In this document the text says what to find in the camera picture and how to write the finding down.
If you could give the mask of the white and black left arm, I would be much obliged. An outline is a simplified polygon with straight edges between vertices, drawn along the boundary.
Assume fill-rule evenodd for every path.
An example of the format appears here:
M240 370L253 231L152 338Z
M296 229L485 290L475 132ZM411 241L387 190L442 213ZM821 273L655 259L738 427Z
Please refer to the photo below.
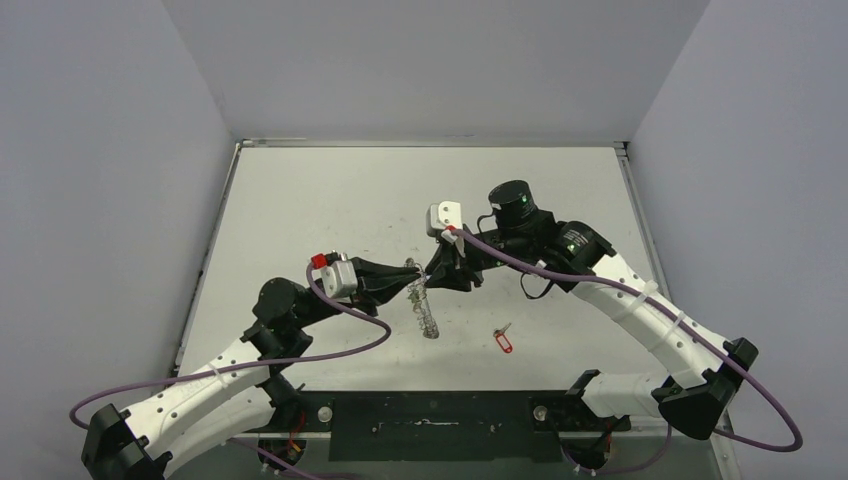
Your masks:
M307 266L307 285L276 277L264 283L254 322L193 373L162 381L162 391L127 407L107 404L85 425L81 462L94 479L167 479L197 456L233 436L269 426L282 431L304 417L301 396L282 374L306 363L313 342L306 327L346 313L383 330L379 306L422 277L414 266L394 267L343 254L319 254Z

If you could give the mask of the metal ring disc with keyrings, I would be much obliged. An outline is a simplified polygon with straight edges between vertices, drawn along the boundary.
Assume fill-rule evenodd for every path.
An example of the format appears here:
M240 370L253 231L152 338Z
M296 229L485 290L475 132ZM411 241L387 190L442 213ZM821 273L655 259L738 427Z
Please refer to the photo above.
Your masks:
M405 266L414 268L419 275L417 280L407 286L407 291L408 299L412 304L413 313L416 315L422 335L429 340L438 339L440 332L427 297L427 275L423 267L412 257L408 257L405 260Z

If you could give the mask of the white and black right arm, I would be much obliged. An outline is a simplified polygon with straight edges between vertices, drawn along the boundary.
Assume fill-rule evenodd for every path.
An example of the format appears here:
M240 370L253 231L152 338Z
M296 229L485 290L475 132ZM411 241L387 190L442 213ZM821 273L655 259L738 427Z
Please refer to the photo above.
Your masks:
M577 281L549 284L605 314L665 370L586 372L565 402L568 421L588 429L602 418L661 418L690 438L708 439L743 381L727 362L749 369L757 348L745 338L728 340L698 325L589 225L558 220L538 208L526 181L497 186L488 201L495 226L477 234L464 224L459 203L428 207L426 231L438 248L425 268L427 287L469 292L481 286L484 271L504 265L507 257L535 271L577 276Z

